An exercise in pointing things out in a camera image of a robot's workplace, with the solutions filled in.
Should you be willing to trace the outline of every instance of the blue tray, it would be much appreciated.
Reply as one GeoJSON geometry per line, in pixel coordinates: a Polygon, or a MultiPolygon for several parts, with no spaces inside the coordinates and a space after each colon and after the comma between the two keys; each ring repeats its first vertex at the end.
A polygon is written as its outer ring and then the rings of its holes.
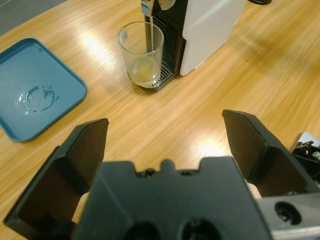
{"type": "Polygon", "coordinates": [[[0,53],[0,125],[14,141],[29,141],[86,96],[87,86],[34,38],[0,53]]]}

